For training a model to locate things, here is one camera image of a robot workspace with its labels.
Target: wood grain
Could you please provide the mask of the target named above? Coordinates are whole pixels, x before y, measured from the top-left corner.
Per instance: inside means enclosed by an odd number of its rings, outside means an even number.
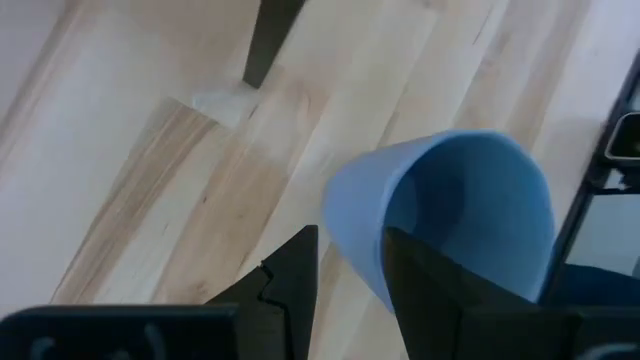
[[[69,1],[0,1],[0,128],[31,68],[55,37]]]
[[[498,129],[540,164],[560,224],[640,48],[635,0],[307,0],[255,91],[241,76],[258,0],[76,4],[8,87],[0,312],[202,303],[315,223],[311,359],[406,358],[322,226],[340,166]],[[158,112],[168,98],[201,114]]]
[[[175,100],[160,105],[134,144],[53,301],[93,302],[124,249],[185,158],[216,124]]]

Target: black plastic part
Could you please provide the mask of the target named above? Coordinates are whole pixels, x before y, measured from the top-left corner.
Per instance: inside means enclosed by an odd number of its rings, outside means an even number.
[[[33,308],[0,323],[0,358],[236,359],[236,310],[233,305]]]
[[[454,359],[469,309],[536,309],[398,229],[385,233],[383,263],[410,359]]]
[[[318,227],[308,225],[207,304],[240,305],[240,359],[306,359],[317,289]]]
[[[639,358],[638,308],[532,304],[397,229],[385,233],[383,263],[412,360]]]
[[[307,226],[202,306],[41,307],[0,322],[0,359],[304,360],[317,296]]]
[[[267,76],[305,0],[262,0],[243,80],[258,89]]]
[[[318,296],[318,227],[306,226],[262,263],[272,276],[266,302],[286,309],[291,359],[306,359]]]
[[[607,151],[610,158],[640,161],[640,113],[630,113],[618,120]]]

